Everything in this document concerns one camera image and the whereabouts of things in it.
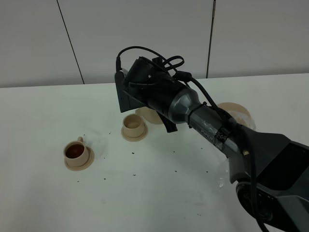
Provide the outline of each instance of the table surface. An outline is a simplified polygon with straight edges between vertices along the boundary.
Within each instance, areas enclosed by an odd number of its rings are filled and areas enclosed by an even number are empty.
[[[215,102],[245,106],[257,131],[309,145],[309,74],[199,81]],[[260,231],[221,152],[185,124],[168,134],[147,123],[144,140],[125,141],[130,113],[120,113],[114,84],[0,89],[0,231]],[[62,152],[79,136],[95,160],[73,172]]]

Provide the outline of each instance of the robotic arm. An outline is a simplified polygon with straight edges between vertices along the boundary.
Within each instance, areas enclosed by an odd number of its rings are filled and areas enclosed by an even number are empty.
[[[133,48],[158,57],[139,57],[126,72],[120,55]],[[182,62],[171,65],[174,59]],[[115,82],[120,111],[147,106],[158,112],[167,132],[176,124],[187,123],[229,158],[230,182],[238,182],[236,193],[241,205],[253,216],[262,231],[264,223],[287,232],[309,229],[309,147],[284,135],[255,132],[238,124],[219,109],[202,85],[190,73],[176,70],[180,56],[165,59],[144,48],[129,47],[116,60]],[[176,74],[170,76],[168,70]],[[200,103],[192,81],[210,103]]]

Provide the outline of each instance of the cable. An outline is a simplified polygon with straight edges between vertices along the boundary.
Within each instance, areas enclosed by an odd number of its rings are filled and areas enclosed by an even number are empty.
[[[174,64],[174,65],[170,65],[169,67],[166,67],[165,69],[167,70],[167,71],[169,71],[169,70],[171,70],[171,69],[174,69],[174,68],[178,68],[178,67],[180,67],[180,66],[182,66],[183,64],[184,64],[184,59],[183,59],[183,57],[181,57],[181,56],[173,56],[173,57],[170,57],[170,58],[168,58],[166,61],[164,61],[163,63],[162,63],[162,66],[165,66],[166,64],[168,64],[169,62],[172,62],[173,60],[176,60],[176,59],[181,59],[182,61],[181,62],[179,62],[178,64]]]
[[[170,67],[172,67],[172,69],[175,72],[177,72],[177,69],[167,59],[165,59],[162,55],[160,55],[159,53],[157,53],[157,52],[155,52],[155,51],[153,51],[153,50],[151,50],[149,48],[141,47],[141,46],[127,47],[127,48],[125,48],[125,49],[123,49],[122,51],[119,52],[119,54],[118,54],[118,56],[116,58],[116,72],[121,70],[121,61],[120,61],[121,54],[123,54],[125,51],[130,50],[130,49],[141,49],[141,50],[145,50],[145,51],[151,52],[151,53],[157,55],[158,57],[160,57],[161,59],[163,59],[167,64],[170,65]]]
[[[253,215],[255,217],[255,220],[257,224],[259,225],[262,232],[269,232],[269,230],[266,228],[259,210],[258,210],[258,203],[257,203],[257,183],[256,183],[256,166],[255,166],[255,154],[252,149],[252,145],[250,141],[248,140],[247,132],[243,129],[242,125],[239,125],[240,132],[242,133],[248,152],[250,156],[250,166],[251,166],[251,205],[252,205],[252,211]]]
[[[227,121],[226,116],[223,114],[223,112],[221,111],[221,109],[219,109],[219,107],[216,105],[216,103],[214,103],[214,101],[212,100],[212,98],[210,97],[210,95],[208,94],[208,92],[204,89],[204,87],[200,84],[200,82],[198,82],[196,79],[194,79],[193,77],[190,78],[190,80],[199,88],[199,90],[201,90],[201,92],[204,94],[204,96],[206,97],[206,99],[209,101],[210,105],[214,108],[214,110],[217,112],[217,114],[220,116],[220,118],[223,121]]]

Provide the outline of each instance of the cable connector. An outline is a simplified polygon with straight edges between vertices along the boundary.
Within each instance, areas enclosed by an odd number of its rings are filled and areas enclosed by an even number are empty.
[[[183,72],[183,71],[177,71],[174,75],[173,78],[177,81],[183,81],[185,83],[190,82],[192,75],[189,72]]]
[[[116,72],[121,70],[121,61],[120,61],[120,56],[117,56],[116,58]]]

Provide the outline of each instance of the brown liquid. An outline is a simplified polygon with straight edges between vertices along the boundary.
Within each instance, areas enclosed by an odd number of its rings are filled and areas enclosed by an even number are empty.
[[[75,144],[70,146],[66,151],[66,157],[73,159],[79,157],[84,152],[84,146]]]

